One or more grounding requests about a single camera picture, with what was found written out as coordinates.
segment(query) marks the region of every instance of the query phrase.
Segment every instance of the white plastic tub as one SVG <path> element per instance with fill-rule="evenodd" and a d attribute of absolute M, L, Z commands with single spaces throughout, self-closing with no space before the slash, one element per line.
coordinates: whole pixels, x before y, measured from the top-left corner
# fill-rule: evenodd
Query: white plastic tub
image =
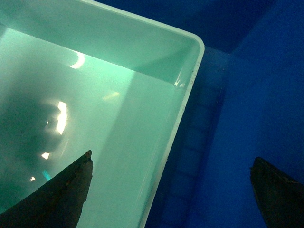
<path fill-rule="evenodd" d="M 143 227 L 203 52 L 97 2 L 0 1 L 0 187 L 21 199 L 90 149 L 78 227 Z"/>

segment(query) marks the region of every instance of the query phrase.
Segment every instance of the blue tile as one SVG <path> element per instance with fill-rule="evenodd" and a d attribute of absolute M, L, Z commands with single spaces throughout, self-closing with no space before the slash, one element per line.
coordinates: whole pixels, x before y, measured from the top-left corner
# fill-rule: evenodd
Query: blue tile
<path fill-rule="evenodd" d="M 202 153 L 184 148 L 177 164 L 177 170 L 190 176 L 197 176 Z"/>
<path fill-rule="evenodd" d="M 174 226 L 174 225 L 162 223 L 158 226 L 158 228 L 180 228 L 180 226 Z"/>
<path fill-rule="evenodd" d="M 162 220 L 165 223 L 180 226 L 186 220 L 187 210 L 188 202 L 186 200 L 171 195 L 166 201 Z"/>
<path fill-rule="evenodd" d="M 201 151 L 202 147 L 205 146 L 207 140 L 207 134 L 199 130 L 189 129 L 187 132 L 185 147 L 190 149 Z"/>
<path fill-rule="evenodd" d="M 171 184 L 171 194 L 190 200 L 194 185 L 194 177 L 176 173 Z"/>
<path fill-rule="evenodd" d="M 216 107 L 219 93 L 219 89 L 204 87 L 200 93 L 198 104 L 205 107 Z"/>
<path fill-rule="evenodd" d="M 203 106 L 197 106 L 191 121 L 191 127 L 203 132 L 207 131 L 211 125 L 213 111 Z"/>

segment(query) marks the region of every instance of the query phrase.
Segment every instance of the dark object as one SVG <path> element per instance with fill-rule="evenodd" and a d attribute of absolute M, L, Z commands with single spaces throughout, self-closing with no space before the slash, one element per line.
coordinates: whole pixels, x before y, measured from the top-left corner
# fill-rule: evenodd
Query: dark object
<path fill-rule="evenodd" d="M 304 228 L 304 186 L 257 157 L 250 172 L 257 205 L 269 228 Z"/>
<path fill-rule="evenodd" d="M 75 228 L 89 191 L 91 151 L 0 215 L 0 228 Z"/>

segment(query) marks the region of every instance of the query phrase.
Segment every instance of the blue floor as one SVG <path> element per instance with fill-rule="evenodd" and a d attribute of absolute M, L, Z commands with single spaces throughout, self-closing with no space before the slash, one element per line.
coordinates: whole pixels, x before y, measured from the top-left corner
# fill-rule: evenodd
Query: blue floor
<path fill-rule="evenodd" d="M 254 158 L 304 183 L 304 2 L 100 2 L 206 45 L 146 228 L 266 228 L 249 179 Z"/>

